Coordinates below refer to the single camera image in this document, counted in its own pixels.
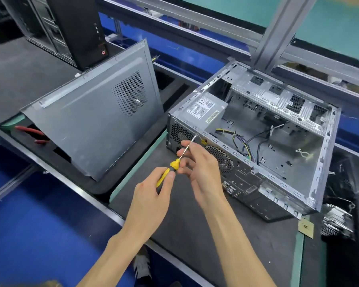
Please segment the screwdriver handle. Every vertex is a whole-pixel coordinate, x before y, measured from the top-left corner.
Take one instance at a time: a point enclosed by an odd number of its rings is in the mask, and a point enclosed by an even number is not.
[[[163,173],[163,175],[161,176],[161,178],[157,181],[157,186],[156,186],[156,190],[157,193],[160,194],[161,189],[162,189],[162,184],[163,184],[163,180],[165,179],[166,175],[170,172],[170,171],[177,171],[178,168],[180,168],[179,163],[180,163],[180,159],[177,159],[176,161],[173,161],[169,168],[165,170],[165,172]]]

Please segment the left hand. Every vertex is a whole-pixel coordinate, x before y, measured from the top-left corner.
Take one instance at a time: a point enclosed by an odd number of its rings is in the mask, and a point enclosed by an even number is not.
[[[157,181],[167,168],[157,167],[134,189],[132,204],[122,231],[129,234],[132,240],[141,239],[143,245],[158,229],[162,223],[170,201],[170,193],[174,182],[175,173],[169,172],[162,185],[160,194],[157,194]]]

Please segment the black computer case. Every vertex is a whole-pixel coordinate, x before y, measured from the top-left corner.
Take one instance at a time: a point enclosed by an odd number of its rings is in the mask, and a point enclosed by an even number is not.
[[[2,0],[27,39],[85,71],[108,56],[95,0]]]

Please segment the metal side panel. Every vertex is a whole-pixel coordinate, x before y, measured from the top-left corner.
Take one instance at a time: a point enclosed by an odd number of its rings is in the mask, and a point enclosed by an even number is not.
[[[163,114],[146,40],[22,112],[96,181]]]

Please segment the person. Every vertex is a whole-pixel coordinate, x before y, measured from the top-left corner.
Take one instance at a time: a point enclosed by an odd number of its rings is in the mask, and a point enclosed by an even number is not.
[[[190,141],[181,142],[185,147],[189,143]],[[179,150],[177,156],[181,156],[183,152],[184,149]],[[115,287],[134,257],[138,275],[136,284],[144,285],[143,278],[148,279],[150,273],[147,267],[148,257],[143,254],[145,250],[141,247],[159,227],[168,211],[175,178],[175,173],[169,172],[158,195],[156,183],[166,169],[155,168],[143,182],[136,185],[123,228],[109,239],[105,251],[77,287]],[[190,143],[177,173],[187,175],[191,181],[196,201],[210,227],[226,285],[275,286],[223,193],[215,157],[201,145]],[[139,265],[145,268],[138,270]],[[151,285],[150,280],[148,281],[145,285]]]

